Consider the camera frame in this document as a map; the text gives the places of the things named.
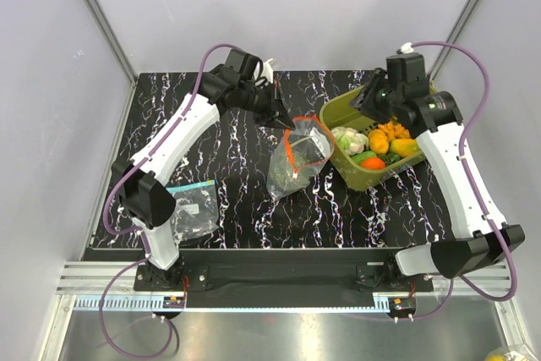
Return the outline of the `small orange tangerine toy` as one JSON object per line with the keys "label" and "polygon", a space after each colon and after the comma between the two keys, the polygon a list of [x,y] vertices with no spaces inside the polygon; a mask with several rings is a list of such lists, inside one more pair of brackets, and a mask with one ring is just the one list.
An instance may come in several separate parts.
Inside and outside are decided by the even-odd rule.
{"label": "small orange tangerine toy", "polygon": [[359,166],[371,171],[379,171],[386,168],[385,162],[378,156],[363,161]]}

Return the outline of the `red zip clear bag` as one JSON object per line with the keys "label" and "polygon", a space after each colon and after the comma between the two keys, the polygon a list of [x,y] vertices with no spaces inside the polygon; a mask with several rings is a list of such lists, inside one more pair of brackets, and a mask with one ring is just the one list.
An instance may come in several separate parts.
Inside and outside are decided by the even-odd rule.
{"label": "red zip clear bag", "polygon": [[295,117],[293,122],[295,129],[286,130],[282,140],[295,172],[306,172],[311,182],[331,158],[335,143],[328,128],[315,115]]}

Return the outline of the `green cucumber toy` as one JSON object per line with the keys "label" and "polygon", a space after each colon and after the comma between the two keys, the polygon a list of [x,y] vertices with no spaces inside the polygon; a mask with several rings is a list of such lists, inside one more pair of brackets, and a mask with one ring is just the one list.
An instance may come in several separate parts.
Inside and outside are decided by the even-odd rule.
{"label": "green cucumber toy", "polygon": [[377,157],[377,155],[371,150],[366,150],[362,153],[358,153],[354,156],[351,156],[351,159],[354,163],[356,163],[357,165],[360,165],[363,161],[372,157]]}

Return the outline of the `green netted melon toy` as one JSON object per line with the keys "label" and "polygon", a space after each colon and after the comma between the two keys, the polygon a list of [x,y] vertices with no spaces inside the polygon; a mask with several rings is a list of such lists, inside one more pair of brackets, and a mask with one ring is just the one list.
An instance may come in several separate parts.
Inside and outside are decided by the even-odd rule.
{"label": "green netted melon toy", "polygon": [[306,172],[298,170],[290,162],[284,140],[282,140],[270,159],[266,186],[270,195],[275,199],[304,189],[310,182]]}

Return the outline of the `orange fruit toy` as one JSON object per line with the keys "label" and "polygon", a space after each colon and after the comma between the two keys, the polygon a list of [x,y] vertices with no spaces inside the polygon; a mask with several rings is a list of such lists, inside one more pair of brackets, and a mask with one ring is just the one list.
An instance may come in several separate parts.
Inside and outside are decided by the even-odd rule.
{"label": "orange fruit toy", "polygon": [[385,155],[389,150],[390,142],[384,131],[374,129],[369,133],[369,148],[376,155]]}

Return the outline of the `orange ginger root toy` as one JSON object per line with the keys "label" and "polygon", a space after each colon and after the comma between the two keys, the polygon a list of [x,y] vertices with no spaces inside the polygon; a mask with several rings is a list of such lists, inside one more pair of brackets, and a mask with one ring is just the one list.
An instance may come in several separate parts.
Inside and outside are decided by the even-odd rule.
{"label": "orange ginger root toy", "polygon": [[385,124],[379,124],[378,129],[385,133],[387,139],[392,141],[394,139],[411,139],[409,131],[404,128],[400,123],[390,121]]}

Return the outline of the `yellow orange mango toy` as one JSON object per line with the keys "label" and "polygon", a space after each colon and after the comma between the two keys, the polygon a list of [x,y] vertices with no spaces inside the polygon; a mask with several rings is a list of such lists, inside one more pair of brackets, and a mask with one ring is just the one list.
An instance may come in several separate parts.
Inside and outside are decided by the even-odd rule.
{"label": "yellow orange mango toy", "polygon": [[389,146],[389,152],[401,158],[407,158],[420,151],[421,149],[415,139],[394,139]]}

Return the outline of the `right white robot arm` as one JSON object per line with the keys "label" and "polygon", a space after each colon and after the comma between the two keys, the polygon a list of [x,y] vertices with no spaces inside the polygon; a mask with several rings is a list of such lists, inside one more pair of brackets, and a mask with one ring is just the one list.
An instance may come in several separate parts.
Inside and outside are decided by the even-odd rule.
{"label": "right white robot arm", "polygon": [[502,260],[525,240],[492,200],[464,137],[464,122],[453,96],[432,92],[424,57],[417,52],[386,59],[350,103],[377,123],[394,118],[428,160],[451,219],[452,239],[402,249],[384,269],[388,287],[402,290],[419,274],[452,279]]}

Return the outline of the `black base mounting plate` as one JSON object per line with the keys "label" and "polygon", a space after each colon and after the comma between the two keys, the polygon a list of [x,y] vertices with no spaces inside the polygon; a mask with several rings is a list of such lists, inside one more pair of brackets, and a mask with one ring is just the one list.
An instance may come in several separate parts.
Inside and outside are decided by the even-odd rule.
{"label": "black base mounting plate", "polygon": [[423,276],[394,276],[395,249],[183,249],[169,271],[141,265],[134,288],[187,293],[196,309],[357,310],[373,296],[431,293]]}

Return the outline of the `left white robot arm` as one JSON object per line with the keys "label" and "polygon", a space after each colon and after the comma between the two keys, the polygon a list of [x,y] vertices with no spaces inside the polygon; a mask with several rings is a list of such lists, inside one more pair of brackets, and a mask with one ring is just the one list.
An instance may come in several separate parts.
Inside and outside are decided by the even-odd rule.
{"label": "left white robot arm", "polygon": [[252,113],[260,127],[294,128],[272,60],[233,45],[226,48],[226,61],[211,70],[199,69],[193,89],[151,141],[128,160],[118,158],[112,165],[115,185],[107,196],[103,224],[111,226],[109,210],[117,200],[132,219],[131,231],[143,239],[144,257],[155,267],[153,280],[166,290],[176,288],[183,278],[170,225],[176,200],[167,184],[191,146],[235,108]]}

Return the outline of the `blue zip clear bag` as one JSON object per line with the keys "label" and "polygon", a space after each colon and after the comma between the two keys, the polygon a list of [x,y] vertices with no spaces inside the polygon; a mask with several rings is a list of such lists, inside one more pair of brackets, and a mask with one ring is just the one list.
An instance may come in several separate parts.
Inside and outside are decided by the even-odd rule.
{"label": "blue zip clear bag", "polygon": [[219,205],[214,180],[170,187],[167,191],[176,200],[170,224],[178,247],[196,245],[218,229]]}

